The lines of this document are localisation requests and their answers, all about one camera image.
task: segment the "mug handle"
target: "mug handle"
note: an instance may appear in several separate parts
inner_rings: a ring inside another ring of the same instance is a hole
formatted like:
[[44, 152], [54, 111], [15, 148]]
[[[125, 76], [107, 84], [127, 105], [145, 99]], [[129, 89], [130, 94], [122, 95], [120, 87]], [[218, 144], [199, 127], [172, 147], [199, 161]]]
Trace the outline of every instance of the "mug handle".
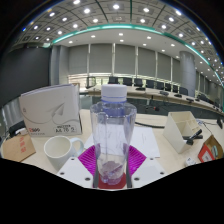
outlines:
[[79, 139], [79, 138], [71, 138], [71, 139], [70, 139], [70, 142], [71, 142], [71, 143], [74, 143], [74, 142], [76, 142], [76, 141], [80, 142], [80, 148], [79, 148], [79, 150], [78, 150], [78, 152], [77, 152], [77, 157], [78, 157], [78, 156], [81, 155], [81, 153], [83, 152], [83, 150], [84, 150], [84, 145], [83, 145], [82, 140]]

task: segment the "cable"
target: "cable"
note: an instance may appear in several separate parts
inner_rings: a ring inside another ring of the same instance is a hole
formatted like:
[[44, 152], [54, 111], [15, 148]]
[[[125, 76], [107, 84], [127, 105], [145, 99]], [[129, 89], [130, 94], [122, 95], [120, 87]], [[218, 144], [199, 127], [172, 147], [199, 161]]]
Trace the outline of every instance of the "cable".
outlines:
[[150, 127], [150, 128], [165, 128], [164, 126], [154, 126], [154, 125], [149, 125], [149, 124], [142, 124], [142, 123], [139, 123], [139, 122], [135, 122], [135, 124]]
[[[203, 122], [204, 124], [211, 124], [211, 123], [207, 123], [207, 122]], [[218, 124], [211, 124], [211, 125], [218, 125]]]

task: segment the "bottle cap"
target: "bottle cap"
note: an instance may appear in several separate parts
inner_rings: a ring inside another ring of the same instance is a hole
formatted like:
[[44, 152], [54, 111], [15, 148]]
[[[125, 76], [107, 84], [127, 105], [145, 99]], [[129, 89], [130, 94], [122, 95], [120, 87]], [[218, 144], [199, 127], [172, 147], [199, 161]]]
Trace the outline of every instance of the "bottle cap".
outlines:
[[127, 86], [120, 84], [105, 84], [101, 86], [101, 100], [107, 102], [125, 102]]

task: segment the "cardboard box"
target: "cardboard box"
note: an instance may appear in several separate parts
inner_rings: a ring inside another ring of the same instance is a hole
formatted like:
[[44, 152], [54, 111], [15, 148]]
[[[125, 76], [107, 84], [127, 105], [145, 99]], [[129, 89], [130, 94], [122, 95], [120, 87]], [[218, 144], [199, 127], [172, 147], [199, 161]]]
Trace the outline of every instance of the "cardboard box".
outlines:
[[[216, 146], [218, 155], [214, 157], [212, 153], [212, 147]], [[203, 144], [201, 151], [198, 154], [198, 158], [202, 163], [221, 159], [223, 158], [223, 148], [219, 144], [219, 142], [216, 140], [214, 135], [211, 135]]]
[[24, 93], [19, 98], [31, 137], [82, 134], [78, 85], [57, 85]]
[[190, 111], [169, 112], [163, 135], [180, 154], [191, 147], [186, 144], [183, 136], [190, 137], [199, 130], [200, 127]]
[[4, 159], [21, 162], [34, 154], [35, 148], [29, 135], [17, 135], [2, 144]]

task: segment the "white mug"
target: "white mug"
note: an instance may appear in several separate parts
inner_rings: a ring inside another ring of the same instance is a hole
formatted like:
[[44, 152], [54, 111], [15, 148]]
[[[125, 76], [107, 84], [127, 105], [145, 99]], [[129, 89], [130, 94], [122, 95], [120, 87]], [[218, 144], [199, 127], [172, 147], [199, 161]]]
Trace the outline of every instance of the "white mug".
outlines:
[[[76, 141], [80, 142], [78, 152], [72, 145]], [[83, 152], [83, 149], [84, 145], [81, 139], [69, 139], [65, 136], [52, 137], [44, 144], [44, 152], [56, 170], [60, 170], [70, 157], [78, 157]]]

